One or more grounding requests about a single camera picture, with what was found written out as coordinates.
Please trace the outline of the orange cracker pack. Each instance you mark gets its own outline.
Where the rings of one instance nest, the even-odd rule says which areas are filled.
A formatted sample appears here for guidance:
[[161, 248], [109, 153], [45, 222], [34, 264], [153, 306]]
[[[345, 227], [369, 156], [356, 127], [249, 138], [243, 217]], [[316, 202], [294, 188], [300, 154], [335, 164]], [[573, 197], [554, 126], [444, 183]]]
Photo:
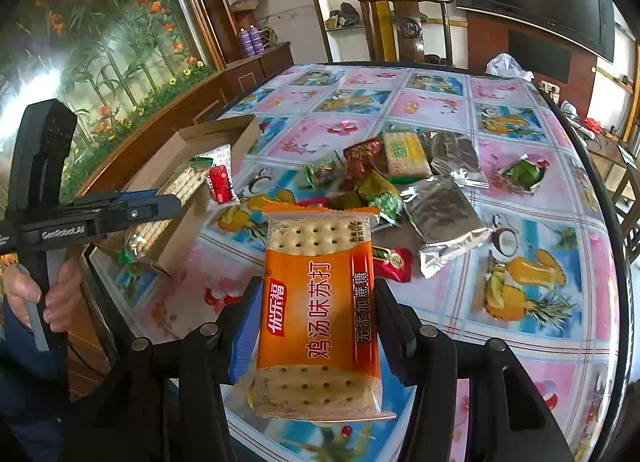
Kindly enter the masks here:
[[257, 416], [387, 421], [378, 355], [371, 229], [378, 210], [273, 203], [253, 409]]

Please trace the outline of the red white snack packet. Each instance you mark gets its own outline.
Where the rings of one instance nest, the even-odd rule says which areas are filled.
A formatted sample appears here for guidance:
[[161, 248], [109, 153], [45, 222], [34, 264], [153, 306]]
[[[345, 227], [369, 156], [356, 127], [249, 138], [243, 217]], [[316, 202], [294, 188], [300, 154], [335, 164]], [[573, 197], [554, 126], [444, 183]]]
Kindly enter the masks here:
[[224, 144], [205, 152], [203, 158], [209, 162], [205, 182], [213, 201], [218, 205], [238, 201], [232, 183], [231, 145]]

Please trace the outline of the silver foil packet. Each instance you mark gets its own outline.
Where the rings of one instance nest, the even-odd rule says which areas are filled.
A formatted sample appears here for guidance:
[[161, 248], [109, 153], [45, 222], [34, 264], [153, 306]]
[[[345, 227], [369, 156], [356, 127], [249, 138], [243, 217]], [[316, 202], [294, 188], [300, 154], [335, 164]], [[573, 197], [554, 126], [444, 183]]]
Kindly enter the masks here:
[[489, 181], [480, 167], [469, 137], [449, 131], [435, 131], [430, 136], [431, 166], [450, 176], [460, 187], [488, 189]]
[[422, 179], [402, 189], [408, 219], [422, 240], [420, 271], [432, 278], [446, 264], [484, 245], [492, 230], [449, 176]]

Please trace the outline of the brown cardboard box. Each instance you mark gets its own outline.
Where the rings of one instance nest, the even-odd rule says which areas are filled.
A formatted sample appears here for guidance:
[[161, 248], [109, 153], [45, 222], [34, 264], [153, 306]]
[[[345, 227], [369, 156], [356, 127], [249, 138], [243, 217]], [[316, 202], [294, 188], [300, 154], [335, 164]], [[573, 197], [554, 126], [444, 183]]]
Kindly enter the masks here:
[[131, 262], [168, 276], [178, 274], [201, 227], [219, 208], [205, 181], [210, 162], [203, 157], [228, 145], [229, 171], [239, 172], [242, 160], [258, 136], [259, 125], [254, 115], [217, 119], [175, 133], [146, 161], [125, 189], [155, 189], [160, 195], [172, 193], [181, 201], [181, 213], [170, 221], [118, 231], [98, 242], [96, 247], [122, 264]]

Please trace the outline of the green pea snack packet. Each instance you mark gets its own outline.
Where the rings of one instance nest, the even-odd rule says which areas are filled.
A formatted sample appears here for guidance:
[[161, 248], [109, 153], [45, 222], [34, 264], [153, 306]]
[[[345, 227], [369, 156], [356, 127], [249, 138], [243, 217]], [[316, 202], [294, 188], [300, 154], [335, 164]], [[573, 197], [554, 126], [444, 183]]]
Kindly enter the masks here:
[[335, 150], [305, 167], [306, 180], [311, 188], [329, 186], [343, 173], [343, 160]]

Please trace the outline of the dark red snack packet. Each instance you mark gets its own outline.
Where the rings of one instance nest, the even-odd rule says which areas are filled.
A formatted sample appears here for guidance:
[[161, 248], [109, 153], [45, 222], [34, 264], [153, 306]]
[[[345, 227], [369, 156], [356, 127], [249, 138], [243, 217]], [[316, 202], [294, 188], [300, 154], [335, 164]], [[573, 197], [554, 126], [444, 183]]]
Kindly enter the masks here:
[[388, 164], [381, 135], [360, 141], [343, 150], [345, 174], [353, 181], [365, 178], [371, 171], [382, 175], [388, 173]]

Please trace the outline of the red candy bar wrapper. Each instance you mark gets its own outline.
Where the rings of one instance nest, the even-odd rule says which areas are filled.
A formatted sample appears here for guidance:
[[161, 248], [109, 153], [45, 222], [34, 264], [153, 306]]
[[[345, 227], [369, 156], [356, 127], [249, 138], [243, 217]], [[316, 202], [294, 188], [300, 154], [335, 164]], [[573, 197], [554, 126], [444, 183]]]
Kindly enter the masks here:
[[373, 269], [376, 278], [400, 283], [411, 281], [413, 254], [410, 250], [372, 247]]

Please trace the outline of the wooden chair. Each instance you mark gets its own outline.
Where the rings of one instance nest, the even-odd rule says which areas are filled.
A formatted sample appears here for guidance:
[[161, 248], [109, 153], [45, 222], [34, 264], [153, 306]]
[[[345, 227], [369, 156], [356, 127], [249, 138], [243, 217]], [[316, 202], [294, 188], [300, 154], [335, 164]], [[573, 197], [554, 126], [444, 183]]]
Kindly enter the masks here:
[[[357, 0], [372, 62], [409, 62], [452, 66], [452, 37], [448, 6], [454, 0]], [[445, 56], [424, 50], [421, 3], [439, 6]]]

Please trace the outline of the floral patterned tablecloth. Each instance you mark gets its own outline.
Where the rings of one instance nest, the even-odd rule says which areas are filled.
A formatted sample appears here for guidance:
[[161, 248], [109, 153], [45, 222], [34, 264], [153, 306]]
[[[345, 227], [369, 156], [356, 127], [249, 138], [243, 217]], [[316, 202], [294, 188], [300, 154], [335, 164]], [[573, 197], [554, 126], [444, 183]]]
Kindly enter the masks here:
[[[396, 299], [452, 337], [502, 338], [520, 358], [574, 457], [594, 461], [620, 408], [617, 375], [628, 320], [624, 259], [570, 134], [532, 83], [460, 71], [380, 65], [295, 65], [243, 96], [229, 117], [259, 125], [233, 183], [240, 203], [213, 211], [175, 275], [125, 266], [105, 252], [87, 260], [135, 334], [171, 341], [216, 317], [262, 270], [262, 207], [332, 197], [305, 167], [382, 135], [435, 131], [473, 142], [488, 189], [465, 195], [492, 236], [432, 278], [393, 282]], [[521, 156], [550, 165], [533, 196], [498, 176]]]

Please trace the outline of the wooden side cabinet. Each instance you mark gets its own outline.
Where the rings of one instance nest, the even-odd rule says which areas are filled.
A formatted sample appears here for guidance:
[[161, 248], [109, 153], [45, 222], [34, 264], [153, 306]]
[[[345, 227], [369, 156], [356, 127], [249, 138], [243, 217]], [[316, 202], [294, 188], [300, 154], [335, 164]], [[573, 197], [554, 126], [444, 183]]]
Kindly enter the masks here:
[[213, 119], [262, 81], [294, 64], [291, 44], [281, 42], [257, 57], [234, 62], [228, 68], [196, 81], [169, 104], [145, 117], [101, 135], [107, 155], [90, 170], [77, 188], [65, 190], [69, 196], [119, 190], [151, 159], [165, 141], [184, 127]]

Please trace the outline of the yellow green cracker pack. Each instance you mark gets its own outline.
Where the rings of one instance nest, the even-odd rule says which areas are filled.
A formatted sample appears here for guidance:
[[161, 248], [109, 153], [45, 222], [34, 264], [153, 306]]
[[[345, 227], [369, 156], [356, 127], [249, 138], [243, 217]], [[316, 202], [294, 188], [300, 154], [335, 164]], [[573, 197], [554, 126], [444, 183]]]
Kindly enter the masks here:
[[408, 185], [432, 176], [416, 132], [384, 132], [382, 137], [390, 182]]

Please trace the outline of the yellow green snack packet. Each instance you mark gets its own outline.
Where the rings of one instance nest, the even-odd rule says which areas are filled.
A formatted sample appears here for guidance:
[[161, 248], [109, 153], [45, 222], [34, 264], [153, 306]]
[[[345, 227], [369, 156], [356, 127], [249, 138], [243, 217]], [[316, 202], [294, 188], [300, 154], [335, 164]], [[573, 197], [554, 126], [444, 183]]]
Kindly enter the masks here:
[[397, 188], [378, 171], [370, 171], [357, 185], [357, 193], [369, 206], [378, 209], [382, 219], [398, 225], [404, 206]]

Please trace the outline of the small green snack packet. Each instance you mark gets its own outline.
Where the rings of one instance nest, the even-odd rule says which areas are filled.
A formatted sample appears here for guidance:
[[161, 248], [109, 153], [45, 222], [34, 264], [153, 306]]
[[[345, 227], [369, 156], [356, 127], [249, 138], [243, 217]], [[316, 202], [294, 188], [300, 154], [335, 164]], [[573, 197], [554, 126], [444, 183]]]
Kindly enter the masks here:
[[546, 175], [550, 163], [546, 159], [532, 160], [527, 155], [521, 156], [509, 167], [499, 171], [498, 176], [506, 183], [511, 193], [533, 196]]

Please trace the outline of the long green cracker pack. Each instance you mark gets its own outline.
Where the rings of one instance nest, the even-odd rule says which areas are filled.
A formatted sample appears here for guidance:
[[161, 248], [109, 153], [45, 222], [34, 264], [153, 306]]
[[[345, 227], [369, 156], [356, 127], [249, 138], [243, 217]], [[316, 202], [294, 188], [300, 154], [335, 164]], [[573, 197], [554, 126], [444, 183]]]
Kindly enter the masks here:
[[208, 170], [209, 162], [200, 156], [177, 167], [157, 190], [154, 198], [160, 199], [160, 203], [152, 208], [151, 216], [126, 232], [118, 253], [119, 263], [130, 265], [150, 253], [171, 221], [181, 215], [182, 209], [200, 189]]

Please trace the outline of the white plastic bag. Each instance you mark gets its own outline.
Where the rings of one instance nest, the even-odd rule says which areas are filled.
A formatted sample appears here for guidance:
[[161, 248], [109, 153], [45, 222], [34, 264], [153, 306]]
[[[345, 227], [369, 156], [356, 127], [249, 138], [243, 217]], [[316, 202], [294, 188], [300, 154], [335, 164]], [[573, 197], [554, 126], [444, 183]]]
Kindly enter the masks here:
[[532, 71], [524, 69], [518, 61], [508, 53], [500, 53], [491, 58], [486, 65], [486, 74], [500, 78], [522, 79], [532, 83], [535, 76]]

